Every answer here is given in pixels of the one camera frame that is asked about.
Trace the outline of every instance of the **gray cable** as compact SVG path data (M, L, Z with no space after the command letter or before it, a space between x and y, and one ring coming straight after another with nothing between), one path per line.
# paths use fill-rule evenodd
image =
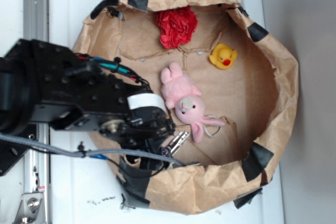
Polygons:
M138 157L148 157L164 162L170 162L170 163L176 163L181 166L185 166L181 161L171 158L171 157L166 157L166 156L161 156L161 155L156 155L153 153L149 152L144 152L140 150L129 150L129 149L100 149L100 150L94 150L94 151L86 151L86 152L70 152L49 144L43 144L40 142L36 142L27 138L19 137L19 136L12 136L12 135L5 135L3 133L0 133L0 139L11 142L14 144L20 144L20 145L25 145L28 147L34 147L38 149L43 149L43 150L48 150L52 153L64 155L64 156L70 156L70 157L85 157L85 156L96 156L99 154L106 154L106 153L114 153L114 154L125 154L125 155L131 155L131 156L138 156Z

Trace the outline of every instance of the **red crumpled paper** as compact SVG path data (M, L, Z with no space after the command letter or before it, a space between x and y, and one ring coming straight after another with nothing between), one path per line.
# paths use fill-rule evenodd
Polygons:
M165 49L178 48L191 41L198 24L191 6L160 11L155 22L161 27L160 42Z

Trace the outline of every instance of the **pink stuffed bunny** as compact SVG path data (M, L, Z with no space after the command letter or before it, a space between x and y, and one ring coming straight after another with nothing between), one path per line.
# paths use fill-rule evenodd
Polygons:
M202 92L196 87L189 76L182 72L177 62L172 62L169 68L161 72L163 87L161 92L166 106L175 108L175 114L183 123L191 125L193 139L196 143L202 140L203 124L224 126L225 123L210 116L204 116L205 104L199 97Z

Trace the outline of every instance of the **yellow rubber duck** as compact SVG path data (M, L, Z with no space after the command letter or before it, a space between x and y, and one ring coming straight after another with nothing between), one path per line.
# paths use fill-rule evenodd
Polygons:
M218 43L212 51L212 54L209 56L211 63L219 69L230 68L236 59L237 51L232 50L223 43Z

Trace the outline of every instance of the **brown paper bag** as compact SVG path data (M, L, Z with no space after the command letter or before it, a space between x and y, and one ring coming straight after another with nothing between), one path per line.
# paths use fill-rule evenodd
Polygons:
M190 5L198 19L192 40L178 49L160 44L158 11ZM115 14L122 13L123 18ZM208 59L218 42L238 51L227 70ZM120 179L129 204L196 214L236 200L271 181L291 136L298 98L298 63L266 30L254 23L237 0L119 0L84 21L74 52L109 60L118 56L160 94L160 72L176 61L203 91L206 114L227 125L200 144L189 139L175 156L200 166L170 169L148 179ZM176 131L190 131L174 114ZM117 144L91 135L98 148ZM116 162L117 156L110 155ZM120 159L120 165L136 172Z

